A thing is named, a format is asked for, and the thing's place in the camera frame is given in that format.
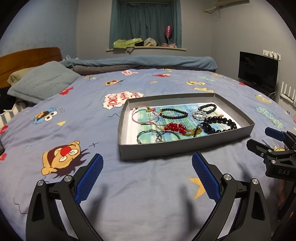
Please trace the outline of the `thin silver bangle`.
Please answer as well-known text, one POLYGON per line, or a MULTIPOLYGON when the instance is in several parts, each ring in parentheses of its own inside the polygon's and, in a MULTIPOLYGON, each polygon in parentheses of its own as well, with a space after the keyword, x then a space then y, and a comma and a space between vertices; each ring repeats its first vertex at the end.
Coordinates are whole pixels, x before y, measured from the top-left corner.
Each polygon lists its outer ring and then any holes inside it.
POLYGON ((162 142, 163 139, 160 136, 159 131, 150 129, 141 131, 137 134, 137 144, 150 144, 150 143, 158 143, 162 142))

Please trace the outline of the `white wifi router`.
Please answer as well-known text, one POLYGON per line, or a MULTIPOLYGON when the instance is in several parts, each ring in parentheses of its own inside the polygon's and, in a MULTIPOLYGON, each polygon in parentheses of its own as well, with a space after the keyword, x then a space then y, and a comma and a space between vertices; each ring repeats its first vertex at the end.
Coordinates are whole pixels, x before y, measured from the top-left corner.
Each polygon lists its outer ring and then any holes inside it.
POLYGON ((292 89, 291 86, 288 86, 284 81, 281 84, 280 89, 280 97, 284 100, 286 100, 291 105, 295 106, 295 96, 296 96, 296 90, 292 89))

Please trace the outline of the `black flat monitor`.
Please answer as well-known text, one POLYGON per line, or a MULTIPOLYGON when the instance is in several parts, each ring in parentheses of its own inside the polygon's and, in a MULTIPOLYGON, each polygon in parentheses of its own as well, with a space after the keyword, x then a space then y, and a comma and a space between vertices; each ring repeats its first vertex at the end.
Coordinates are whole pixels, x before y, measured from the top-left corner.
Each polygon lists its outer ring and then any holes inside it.
POLYGON ((278 61, 258 54, 239 53, 238 78, 250 87, 271 94, 278 79, 278 61))

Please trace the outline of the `grey shallow cardboard tray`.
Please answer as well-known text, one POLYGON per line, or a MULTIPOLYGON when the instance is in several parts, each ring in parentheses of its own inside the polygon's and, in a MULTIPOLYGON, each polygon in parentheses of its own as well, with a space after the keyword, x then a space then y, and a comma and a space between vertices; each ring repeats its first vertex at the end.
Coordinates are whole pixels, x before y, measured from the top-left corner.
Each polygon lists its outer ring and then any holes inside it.
POLYGON ((249 137, 255 123, 216 93, 129 99, 118 124, 124 160, 156 158, 219 146, 249 137))

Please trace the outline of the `black white striped pillow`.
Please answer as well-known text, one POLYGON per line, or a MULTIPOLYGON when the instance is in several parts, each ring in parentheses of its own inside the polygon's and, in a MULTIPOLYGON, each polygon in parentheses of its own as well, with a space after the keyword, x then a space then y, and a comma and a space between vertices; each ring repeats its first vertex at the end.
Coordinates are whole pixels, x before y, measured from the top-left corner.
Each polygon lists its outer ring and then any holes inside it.
POLYGON ((5 110, 1 113, 0 128, 4 127, 15 115, 20 113, 26 106, 23 102, 15 103, 11 110, 5 110))

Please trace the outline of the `printed blue-green paper sheet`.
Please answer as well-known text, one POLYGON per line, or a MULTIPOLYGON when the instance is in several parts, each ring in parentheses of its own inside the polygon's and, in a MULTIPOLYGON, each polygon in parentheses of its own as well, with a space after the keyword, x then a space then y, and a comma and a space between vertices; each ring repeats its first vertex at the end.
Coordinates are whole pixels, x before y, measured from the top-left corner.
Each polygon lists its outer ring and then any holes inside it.
POLYGON ((139 105, 128 112, 126 144, 137 144, 137 134, 159 131, 162 142, 187 140, 241 128, 241 125, 217 104, 139 105))

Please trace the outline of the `grey-blue pillow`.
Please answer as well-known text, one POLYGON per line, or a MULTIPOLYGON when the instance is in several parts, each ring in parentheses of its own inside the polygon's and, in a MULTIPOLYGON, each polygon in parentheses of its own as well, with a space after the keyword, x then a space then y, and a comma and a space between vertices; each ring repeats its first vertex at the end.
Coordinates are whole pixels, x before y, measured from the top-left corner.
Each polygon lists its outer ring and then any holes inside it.
POLYGON ((59 62, 51 61, 34 67, 8 90, 8 95, 38 104, 59 94, 81 77, 59 62))

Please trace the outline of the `olive pillow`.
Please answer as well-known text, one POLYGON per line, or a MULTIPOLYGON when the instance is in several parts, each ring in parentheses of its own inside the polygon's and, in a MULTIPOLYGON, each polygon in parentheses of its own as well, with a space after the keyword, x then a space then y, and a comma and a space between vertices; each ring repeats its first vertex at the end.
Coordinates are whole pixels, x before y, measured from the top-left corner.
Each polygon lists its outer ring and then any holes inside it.
POLYGON ((32 69, 33 69, 33 67, 23 68, 21 70, 17 70, 15 72, 11 73, 10 76, 8 77, 7 83, 10 86, 13 86, 18 81, 20 81, 32 69))

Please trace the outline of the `purple balloon ornament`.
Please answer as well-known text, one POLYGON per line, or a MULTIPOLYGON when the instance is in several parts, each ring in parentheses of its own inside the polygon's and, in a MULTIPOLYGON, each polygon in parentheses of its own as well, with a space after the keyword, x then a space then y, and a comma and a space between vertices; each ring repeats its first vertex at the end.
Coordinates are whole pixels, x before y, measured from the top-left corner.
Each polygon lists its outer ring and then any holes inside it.
POLYGON ((164 36, 167 44, 169 44, 169 40, 171 39, 172 34, 173 34, 172 26, 166 26, 164 30, 164 36))

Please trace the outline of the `wooden window shelf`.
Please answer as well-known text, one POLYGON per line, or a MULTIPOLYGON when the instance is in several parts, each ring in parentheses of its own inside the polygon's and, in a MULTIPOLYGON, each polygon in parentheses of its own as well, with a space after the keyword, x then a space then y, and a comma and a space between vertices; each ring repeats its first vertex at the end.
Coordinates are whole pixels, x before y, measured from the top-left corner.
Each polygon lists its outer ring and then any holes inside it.
MULTIPOLYGON (((185 48, 171 48, 171 47, 162 47, 162 46, 136 46, 132 48, 133 50, 135 49, 163 49, 163 50, 175 50, 175 51, 187 51, 185 48)), ((106 49, 106 52, 113 52, 113 51, 118 51, 118 50, 127 50, 127 49, 106 49)))

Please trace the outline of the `beige cloth on shelf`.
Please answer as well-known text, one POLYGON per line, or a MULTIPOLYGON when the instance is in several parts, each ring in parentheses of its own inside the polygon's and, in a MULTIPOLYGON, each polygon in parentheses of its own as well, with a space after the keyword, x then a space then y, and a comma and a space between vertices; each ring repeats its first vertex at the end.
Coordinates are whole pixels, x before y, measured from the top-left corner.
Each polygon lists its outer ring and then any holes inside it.
POLYGON ((156 42, 155 39, 152 39, 152 38, 147 38, 145 41, 144 41, 144 46, 145 47, 156 47, 158 44, 156 42))

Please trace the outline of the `teal folded blanket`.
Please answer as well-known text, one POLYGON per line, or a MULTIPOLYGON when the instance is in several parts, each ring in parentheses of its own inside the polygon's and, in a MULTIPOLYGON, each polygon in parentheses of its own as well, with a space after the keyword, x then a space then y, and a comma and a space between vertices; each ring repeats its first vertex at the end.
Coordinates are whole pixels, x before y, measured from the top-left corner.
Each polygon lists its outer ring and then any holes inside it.
POLYGON ((215 72, 218 66, 211 57, 135 55, 109 59, 69 59, 60 62, 80 75, 102 74, 130 69, 177 69, 215 72))

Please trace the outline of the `wooden headboard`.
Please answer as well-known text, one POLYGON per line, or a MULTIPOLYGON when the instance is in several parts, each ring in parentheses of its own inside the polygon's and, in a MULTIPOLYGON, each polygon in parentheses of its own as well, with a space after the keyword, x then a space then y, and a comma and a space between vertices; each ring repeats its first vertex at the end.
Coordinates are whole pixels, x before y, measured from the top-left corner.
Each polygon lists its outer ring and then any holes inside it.
POLYGON ((10 86, 7 80, 13 72, 51 61, 62 61, 61 50, 58 47, 27 49, 2 56, 0 59, 1 88, 10 86))

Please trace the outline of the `green cloth on shelf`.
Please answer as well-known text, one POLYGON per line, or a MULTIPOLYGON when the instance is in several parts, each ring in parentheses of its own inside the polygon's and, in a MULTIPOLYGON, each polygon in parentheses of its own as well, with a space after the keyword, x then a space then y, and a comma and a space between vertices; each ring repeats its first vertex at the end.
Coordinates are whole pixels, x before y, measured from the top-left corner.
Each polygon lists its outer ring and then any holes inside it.
POLYGON ((129 40, 116 40, 113 42, 114 49, 133 48, 136 44, 143 42, 142 38, 133 38, 129 40))

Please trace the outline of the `dark green curtain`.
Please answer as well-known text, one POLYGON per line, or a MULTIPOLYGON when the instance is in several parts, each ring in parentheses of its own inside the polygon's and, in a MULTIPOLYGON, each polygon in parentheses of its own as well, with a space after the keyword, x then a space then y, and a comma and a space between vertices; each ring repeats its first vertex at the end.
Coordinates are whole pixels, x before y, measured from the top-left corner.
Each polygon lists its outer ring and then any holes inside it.
POLYGON ((109 48, 116 40, 133 38, 155 39, 157 44, 166 43, 164 30, 172 26, 173 34, 169 44, 182 47, 181 2, 170 1, 168 4, 157 1, 112 1, 109 48))

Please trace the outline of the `wall socket strip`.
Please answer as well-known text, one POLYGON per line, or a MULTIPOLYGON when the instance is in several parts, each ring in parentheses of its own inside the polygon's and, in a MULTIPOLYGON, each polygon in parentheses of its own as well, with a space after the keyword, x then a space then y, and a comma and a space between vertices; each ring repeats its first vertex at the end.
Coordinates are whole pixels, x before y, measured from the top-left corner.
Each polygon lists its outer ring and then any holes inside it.
POLYGON ((263 52, 263 56, 265 57, 269 57, 274 60, 281 61, 281 55, 278 53, 275 53, 274 51, 263 50, 262 52, 263 52))

